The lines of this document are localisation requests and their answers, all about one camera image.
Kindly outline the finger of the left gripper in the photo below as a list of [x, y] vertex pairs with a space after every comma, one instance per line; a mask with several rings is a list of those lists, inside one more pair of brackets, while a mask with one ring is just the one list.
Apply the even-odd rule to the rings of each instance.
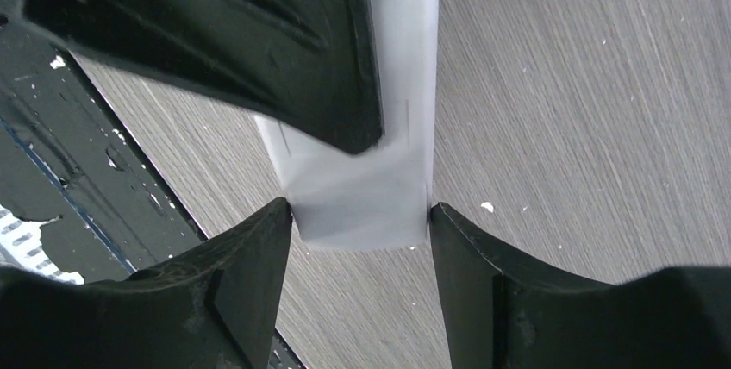
[[22, 0], [108, 66], [277, 119], [344, 153], [384, 134], [369, 0]]

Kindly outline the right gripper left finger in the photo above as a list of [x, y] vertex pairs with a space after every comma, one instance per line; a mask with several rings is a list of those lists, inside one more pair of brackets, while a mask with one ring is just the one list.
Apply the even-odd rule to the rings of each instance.
[[245, 221], [123, 281], [1, 271], [4, 368], [264, 368], [292, 215], [278, 197]]

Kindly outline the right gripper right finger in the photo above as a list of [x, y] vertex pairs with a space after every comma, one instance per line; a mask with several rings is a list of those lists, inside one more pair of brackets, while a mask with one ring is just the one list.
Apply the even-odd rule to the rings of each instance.
[[727, 368], [730, 271], [673, 266], [611, 285], [551, 266], [446, 203], [431, 248], [455, 368]]

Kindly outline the white remote control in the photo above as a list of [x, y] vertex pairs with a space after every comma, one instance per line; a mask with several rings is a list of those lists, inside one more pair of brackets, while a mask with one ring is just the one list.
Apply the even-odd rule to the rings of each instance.
[[266, 116], [255, 122], [303, 243], [319, 250], [415, 246], [433, 203], [439, 0], [370, 0], [384, 137], [345, 154]]

